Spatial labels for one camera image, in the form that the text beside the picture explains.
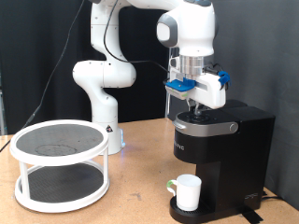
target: black coffee machine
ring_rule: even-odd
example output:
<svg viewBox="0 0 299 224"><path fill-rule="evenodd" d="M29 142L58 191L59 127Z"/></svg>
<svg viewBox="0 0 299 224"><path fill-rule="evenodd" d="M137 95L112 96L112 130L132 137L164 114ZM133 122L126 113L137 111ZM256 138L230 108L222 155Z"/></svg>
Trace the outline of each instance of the black coffee machine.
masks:
<svg viewBox="0 0 299 224"><path fill-rule="evenodd" d="M198 209L170 201L170 215L182 223L204 223L261 206L275 117L253 106L228 101L216 110L178 114L175 156L196 164L202 179Z"/></svg>

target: wooden table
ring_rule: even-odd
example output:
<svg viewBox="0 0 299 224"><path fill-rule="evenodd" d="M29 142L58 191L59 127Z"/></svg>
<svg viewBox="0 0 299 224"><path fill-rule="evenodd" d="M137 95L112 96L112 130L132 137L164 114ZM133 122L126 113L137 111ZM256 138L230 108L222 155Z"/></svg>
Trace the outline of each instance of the wooden table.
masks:
<svg viewBox="0 0 299 224"><path fill-rule="evenodd" d="M0 220L9 224L44 223L177 223L169 215L172 194L166 182L182 174L194 174L195 165L178 160L173 154L175 128L169 119L122 123L126 147L109 156L110 187L98 202L64 214L42 214L19 206L14 198L20 175L18 161L6 148L0 154ZM2 136L3 146L11 136ZM99 156L95 160L102 162ZM296 209L280 200L267 200L256 211L264 224L299 223ZM248 224L241 216L213 221L215 224Z"/></svg>

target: white mug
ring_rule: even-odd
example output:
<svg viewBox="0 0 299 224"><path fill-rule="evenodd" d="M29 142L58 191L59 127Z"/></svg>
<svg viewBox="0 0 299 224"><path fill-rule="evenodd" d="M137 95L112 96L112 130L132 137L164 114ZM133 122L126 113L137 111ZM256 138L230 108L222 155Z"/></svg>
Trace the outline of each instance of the white mug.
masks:
<svg viewBox="0 0 299 224"><path fill-rule="evenodd" d="M177 180L169 180L167 189L176 196L176 192L170 188L177 185L177 206L184 211L194 211L198 208L200 188L202 180L196 175L180 175Z"/></svg>

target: black cable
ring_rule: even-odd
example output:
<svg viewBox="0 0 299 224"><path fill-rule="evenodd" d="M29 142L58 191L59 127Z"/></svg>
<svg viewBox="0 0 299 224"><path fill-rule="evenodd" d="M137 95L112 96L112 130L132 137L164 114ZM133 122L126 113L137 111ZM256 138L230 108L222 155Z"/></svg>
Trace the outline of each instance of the black cable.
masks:
<svg viewBox="0 0 299 224"><path fill-rule="evenodd" d="M114 56L114 55L108 50L107 45L106 45L107 29L108 29L108 26L109 26L109 23L110 23L110 20L111 20L111 17L112 17L114 8L115 8L115 6L118 4L118 2L119 2L119 0L117 0L117 1L115 2L114 6L113 6L113 8L112 8L112 10L111 10L110 16L109 16L109 18L108 18L108 22L107 22L106 30L105 30L105 33L104 33L104 46L105 46L106 51L107 51L113 58L115 58L116 60L119 60L119 61L121 61L121 62L123 62L123 63L154 63L154 64L158 65L159 67L161 67L165 72L169 73L169 71L168 71L166 68L164 68L163 66L161 66L159 63L156 63L155 61L152 61L152 60L146 60L146 61L125 61L125 60L122 60L122 59L120 59L120 58Z"/></svg>
<svg viewBox="0 0 299 224"><path fill-rule="evenodd" d="M42 95L42 97L41 97L39 106L37 107L37 109L35 110L35 112L30 116L30 118L26 121L26 123L25 123L25 125L22 127L22 129L26 128L26 127L31 123L31 121L35 118L36 114L38 113L40 107L42 106L42 104L43 104L43 102L44 102L44 98L45 98L46 91L47 91L48 86L49 86L49 84L50 84L50 81L51 81L51 79L52 79L52 77L53 77L53 75L54 75L54 73L55 73L55 71L56 71L56 68L58 67L58 65L60 64L60 62L62 61L62 59L63 59L63 57L64 57L64 54L65 54L65 51L66 51L66 47L67 47L67 45L68 45L69 37L70 37L70 35L71 35L72 28L73 28L73 26L74 26L74 23L75 23L77 17L78 17L79 12L82 10L82 7L83 7L84 2L85 2L85 0L82 0L81 6L80 6L80 8L78 9L77 15L76 15L76 17L74 18L74 20L73 20L73 22L72 22L72 24L71 24L71 27L70 27L69 30L68 30L68 35L67 35L67 39L66 39L66 42L65 42L65 45L64 45L64 50L63 50L63 52L62 52L62 54L61 54L61 56L60 56L58 62L56 63L56 65L55 65L53 71L52 71L51 74L50 74L50 77L49 77L49 80L48 80L48 82L47 82L46 88L45 88L45 90L44 90L44 92L43 92L43 95ZM9 143L10 143L10 140L9 140L9 141L8 141L8 142L7 142L7 143L0 149L0 152L2 152L2 151L4 150L4 148L5 148Z"/></svg>
<svg viewBox="0 0 299 224"><path fill-rule="evenodd" d="M279 199L279 200L282 200L284 201L281 197L279 196L273 196L273 197L262 197L262 202L265 201L265 200L268 200L268 199Z"/></svg>
<svg viewBox="0 0 299 224"><path fill-rule="evenodd" d="M219 63L215 63L215 64L213 65L213 68L215 68L216 66L218 66L218 67L220 68L220 70L223 71L222 66L221 66Z"/></svg>

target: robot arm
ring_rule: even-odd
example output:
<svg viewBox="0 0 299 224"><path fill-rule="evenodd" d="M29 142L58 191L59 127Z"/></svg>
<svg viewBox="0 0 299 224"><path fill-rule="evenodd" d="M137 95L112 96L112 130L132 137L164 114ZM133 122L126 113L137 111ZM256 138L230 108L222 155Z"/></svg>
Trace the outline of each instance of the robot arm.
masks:
<svg viewBox="0 0 299 224"><path fill-rule="evenodd" d="M213 62L216 33L214 7L207 0L184 0L159 19L157 36L169 48L179 48L179 57L170 60L167 91L181 100L216 109L225 104L225 89L219 77L205 72Z"/></svg>
<svg viewBox="0 0 299 224"><path fill-rule="evenodd" d="M214 53L215 14L207 0L90 0L93 2L91 37L93 47L104 53L106 61L85 61L74 67L73 77L92 103L93 122L107 129L109 154L124 146L118 127L118 103L103 88L125 88L135 82L135 69L124 58L119 41L119 12L123 7L164 9L157 25L157 36L168 48L179 47L180 55L170 60L170 82L167 91L182 100L218 108L225 104L225 90L218 77L203 71ZM114 12L105 30L111 11Z"/></svg>

